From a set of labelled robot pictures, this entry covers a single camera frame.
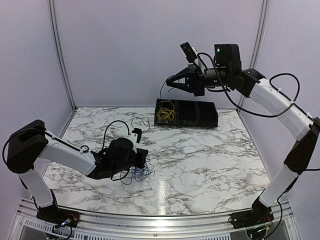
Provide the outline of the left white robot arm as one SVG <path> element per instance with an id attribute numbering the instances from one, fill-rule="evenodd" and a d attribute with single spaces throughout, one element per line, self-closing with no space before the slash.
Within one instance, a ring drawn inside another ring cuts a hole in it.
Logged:
<path id="1" fill-rule="evenodd" d="M 138 147 L 141 136 L 139 128 L 128 130 L 127 135 L 95 152 L 85 145 L 76 147 L 63 141 L 37 119 L 10 135 L 2 148 L 2 159 L 18 175 L 44 215 L 58 223 L 63 219 L 63 211 L 55 205 L 54 193 L 37 171 L 36 160 L 56 162 L 94 180 L 113 179 L 131 167 L 144 168 L 149 152 Z"/>

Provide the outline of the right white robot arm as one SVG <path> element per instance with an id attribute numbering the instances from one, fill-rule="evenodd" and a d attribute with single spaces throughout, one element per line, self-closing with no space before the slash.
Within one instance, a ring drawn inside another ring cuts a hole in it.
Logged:
<path id="1" fill-rule="evenodd" d="M 296 99 L 290 99 L 271 79 L 254 68 L 243 69 L 239 46 L 235 43 L 215 44 L 214 56 L 208 55 L 212 67 L 206 66 L 198 52 L 188 42 L 180 45 L 188 66 L 169 77 L 166 85 L 196 97 L 204 96 L 205 89 L 221 87 L 229 99 L 229 90 L 237 90 L 242 96 L 259 104 L 268 114 L 256 113 L 240 108 L 243 112 L 266 119 L 277 119 L 291 133 L 295 144 L 283 162 L 274 179 L 252 204 L 247 219 L 252 224 L 258 224 L 267 216 L 271 207 L 282 194 L 308 168 L 315 150 L 319 134 L 320 120 L 312 117 L 296 104 Z"/>

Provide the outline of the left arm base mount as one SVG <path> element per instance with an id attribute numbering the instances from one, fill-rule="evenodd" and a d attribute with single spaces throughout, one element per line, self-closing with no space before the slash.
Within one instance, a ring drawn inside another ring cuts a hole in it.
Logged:
<path id="1" fill-rule="evenodd" d="M 79 222 L 80 213 L 75 210 L 69 210 L 58 207 L 57 199 L 51 190 L 52 204 L 46 207 L 40 207 L 34 200 L 37 209 L 36 218 L 55 224 L 55 228 L 71 227 L 76 228 Z"/>

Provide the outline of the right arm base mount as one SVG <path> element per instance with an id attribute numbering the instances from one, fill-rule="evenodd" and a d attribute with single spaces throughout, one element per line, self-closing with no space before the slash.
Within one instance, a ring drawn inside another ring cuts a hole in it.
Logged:
<path id="1" fill-rule="evenodd" d="M 250 210 L 234 212 L 230 215 L 228 222 L 234 229 L 252 227 L 259 224 L 269 223 L 274 220 L 272 208 L 265 206 L 257 198 Z"/>

